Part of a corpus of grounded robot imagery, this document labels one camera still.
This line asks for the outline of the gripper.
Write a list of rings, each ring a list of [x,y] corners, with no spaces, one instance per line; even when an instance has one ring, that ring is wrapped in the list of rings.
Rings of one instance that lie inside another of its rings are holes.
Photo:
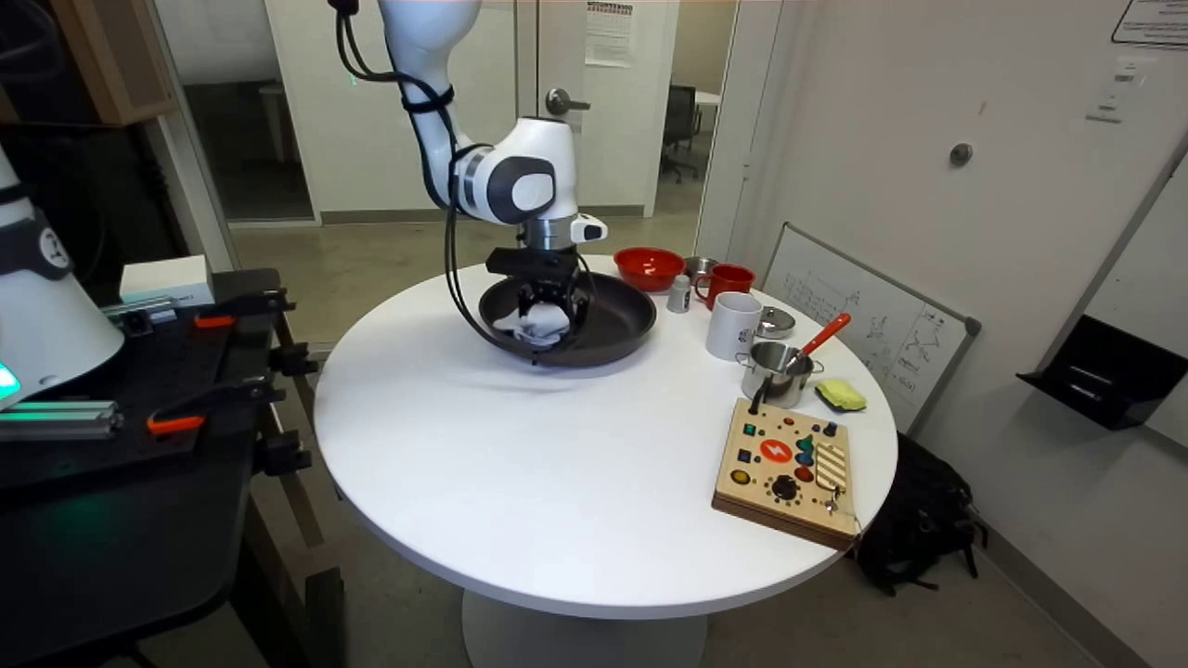
[[[584,330],[595,297],[583,288],[583,275],[561,279],[529,278],[517,288],[517,322],[537,328],[546,322],[546,304],[562,308],[568,317],[565,335]]]

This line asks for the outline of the white dish cloth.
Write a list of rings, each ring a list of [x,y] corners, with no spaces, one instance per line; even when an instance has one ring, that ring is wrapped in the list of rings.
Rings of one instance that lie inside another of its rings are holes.
[[[497,319],[493,330],[503,330],[523,345],[533,348],[551,348],[560,344],[570,330],[570,316],[557,304],[533,303],[522,315],[518,307],[508,315]]]

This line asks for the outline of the black frying pan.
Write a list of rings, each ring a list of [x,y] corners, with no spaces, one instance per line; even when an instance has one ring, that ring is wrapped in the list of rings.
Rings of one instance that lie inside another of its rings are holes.
[[[539,351],[494,327],[497,319],[518,313],[526,284],[512,277],[497,282],[481,296],[478,313],[501,348],[539,366],[584,368],[621,360],[645,342],[656,321],[656,304],[649,295],[617,277],[582,271],[575,297],[586,307],[576,330],[560,345]]]

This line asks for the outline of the red bowl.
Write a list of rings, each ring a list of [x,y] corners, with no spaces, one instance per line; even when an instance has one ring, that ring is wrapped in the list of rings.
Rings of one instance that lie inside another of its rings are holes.
[[[644,292],[665,292],[685,271],[682,257],[658,247],[623,248],[613,254],[613,261],[620,278]]]

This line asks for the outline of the red mug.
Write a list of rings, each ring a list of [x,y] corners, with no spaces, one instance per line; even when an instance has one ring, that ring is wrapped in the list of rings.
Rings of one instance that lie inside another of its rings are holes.
[[[704,302],[704,308],[713,310],[721,294],[748,294],[754,283],[754,271],[737,263],[718,263],[707,275],[699,275],[691,281],[691,295]]]

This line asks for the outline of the white mug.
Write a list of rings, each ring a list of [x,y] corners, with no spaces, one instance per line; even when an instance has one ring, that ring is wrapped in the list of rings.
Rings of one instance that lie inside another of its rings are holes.
[[[713,303],[704,349],[718,359],[734,361],[754,345],[764,305],[751,294],[723,291]]]

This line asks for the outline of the office chair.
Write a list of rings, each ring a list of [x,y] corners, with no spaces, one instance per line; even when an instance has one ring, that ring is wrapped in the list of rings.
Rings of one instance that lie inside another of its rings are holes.
[[[663,127],[662,147],[659,153],[661,176],[674,176],[675,182],[682,185],[684,170],[691,171],[691,177],[699,177],[695,165],[682,163],[672,157],[675,149],[683,141],[691,141],[695,137],[696,127],[696,89],[694,87],[670,84],[666,88],[665,127]]]

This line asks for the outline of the small steel pot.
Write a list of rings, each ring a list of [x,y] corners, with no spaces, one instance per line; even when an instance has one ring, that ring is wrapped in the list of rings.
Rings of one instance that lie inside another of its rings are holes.
[[[826,368],[800,348],[772,340],[752,345],[747,352],[738,353],[735,360],[746,368],[740,386],[750,399],[750,415],[758,415],[763,405],[797,407],[807,382]]]

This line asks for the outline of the paper notice on door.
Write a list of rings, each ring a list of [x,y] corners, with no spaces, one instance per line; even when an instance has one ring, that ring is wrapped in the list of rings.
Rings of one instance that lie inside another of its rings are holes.
[[[588,0],[584,15],[584,64],[631,68],[636,63],[636,4]]]

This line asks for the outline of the yellow sponge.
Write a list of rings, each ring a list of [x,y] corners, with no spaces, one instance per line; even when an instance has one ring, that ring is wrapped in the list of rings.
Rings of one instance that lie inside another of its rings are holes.
[[[820,380],[816,383],[815,393],[834,412],[860,412],[867,407],[865,393],[861,393],[843,379],[828,378]]]

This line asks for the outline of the orange and black clamp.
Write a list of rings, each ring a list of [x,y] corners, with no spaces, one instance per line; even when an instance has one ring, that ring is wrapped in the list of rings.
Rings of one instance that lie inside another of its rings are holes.
[[[289,300],[286,289],[258,290],[203,307],[194,316],[192,323],[200,329],[216,329],[229,328],[241,319],[259,319],[274,328],[293,309],[296,304]]]
[[[154,410],[146,418],[146,429],[154,437],[197,431],[213,414],[228,409],[274,405],[285,397],[285,391],[273,385],[271,376],[220,383]]]

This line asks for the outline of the leaning whiteboard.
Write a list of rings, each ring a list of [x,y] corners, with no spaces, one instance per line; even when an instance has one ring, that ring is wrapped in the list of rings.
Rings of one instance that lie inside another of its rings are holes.
[[[852,322],[840,339],[879,383],[897,427],[917,436],[939,393],[982,330],[979,320],[784,223],[764,291],[826,324]]]

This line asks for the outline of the white box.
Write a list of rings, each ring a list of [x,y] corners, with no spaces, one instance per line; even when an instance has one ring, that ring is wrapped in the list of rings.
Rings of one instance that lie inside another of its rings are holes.
[[[211,305],[215,303],[211,267],[204,254],[128,263],[124,266],[119,297],[124,303],[173,300],[183,308]]]

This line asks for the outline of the black backpack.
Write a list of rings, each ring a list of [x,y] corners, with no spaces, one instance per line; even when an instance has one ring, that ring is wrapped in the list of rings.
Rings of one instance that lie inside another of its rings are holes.
[[[941,456],[899,434],[895,481],[847,556],[870,586],[895,597],[904,585],[937,591],[923,576],[950,555],[979,578],[975,543],[988,546],[988,527],[975,518],[972,487]]]

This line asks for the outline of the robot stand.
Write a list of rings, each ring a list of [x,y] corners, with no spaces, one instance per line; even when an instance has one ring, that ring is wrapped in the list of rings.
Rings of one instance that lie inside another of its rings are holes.
[[[215,303],[283,288],[273,269],[213,276]],[[241,319],[200,329],[184,308],[51,392],[112,401],[109,440],[0,443],[0,668],[101,664],[229,603],[270,668],[345,668],[345,586],[336,568],[298,588],[255,508],[255,474],[280,478],[308,543],[321,540],[301,470],[311,453],[274,405],[213,414],[154,437],[146,418],[220,383],[283,374],[311,407],[317,365],[274,328]]]

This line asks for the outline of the wooden cabinet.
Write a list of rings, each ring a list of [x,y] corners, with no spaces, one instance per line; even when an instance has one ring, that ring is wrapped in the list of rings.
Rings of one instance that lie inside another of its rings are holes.
[[[97,125],[128,126],[178,109],[151,0],[48,0]]]

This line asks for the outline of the orange handled spoon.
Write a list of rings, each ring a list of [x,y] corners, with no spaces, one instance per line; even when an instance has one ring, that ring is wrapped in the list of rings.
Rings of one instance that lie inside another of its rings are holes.
[[[802,358],[811,357],[820,346],[824,345],[830,338],[835,338],[839,330],[843,330],[845,326],[849,324],[849,321],[852,321],[852,316],[846,311],[840,313],[838,317],[830,320],[823,329],[819,330],[815,338],[797,349],[794,358],[788,363],[788,368],[794,368]]]

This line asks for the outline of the wooden switch board toy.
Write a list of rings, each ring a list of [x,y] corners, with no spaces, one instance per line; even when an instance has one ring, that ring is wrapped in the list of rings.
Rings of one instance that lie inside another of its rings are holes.
[[[737,401],[712,508],[845,552],[861,534],[852,485],[843,424]]]

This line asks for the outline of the aluminium rail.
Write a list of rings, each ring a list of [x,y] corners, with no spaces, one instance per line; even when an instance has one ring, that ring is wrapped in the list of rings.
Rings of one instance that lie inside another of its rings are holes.
[[[122,426],[112,401],[29,401],[0,411],[0,443],[109,440]]]

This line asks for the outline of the black wall tray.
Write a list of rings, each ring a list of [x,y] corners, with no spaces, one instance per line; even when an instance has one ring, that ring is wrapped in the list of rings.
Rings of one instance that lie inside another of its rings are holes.
[[[1043,368],[1018,379],[1117,431],[1145,424],[1188,377],[1188,358],[1083,315]]]

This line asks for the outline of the wall switch plate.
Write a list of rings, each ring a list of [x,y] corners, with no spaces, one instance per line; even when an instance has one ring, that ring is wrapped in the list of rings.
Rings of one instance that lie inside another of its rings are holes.
[[[1150,59],[1145,57],[1120,57],[1116,59],[1113,73],[1104,81],[1086,111],[1085,119],[1091,122],[1111,122],[1120,125],[1126,102],[1133,90],[1144,84],[1146,67]]]

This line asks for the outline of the wall sign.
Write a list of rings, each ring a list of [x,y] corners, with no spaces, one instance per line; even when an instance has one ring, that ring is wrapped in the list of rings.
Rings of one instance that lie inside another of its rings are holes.
[[[1188,49],[1188,0],[1127,0],[1112,44]]]

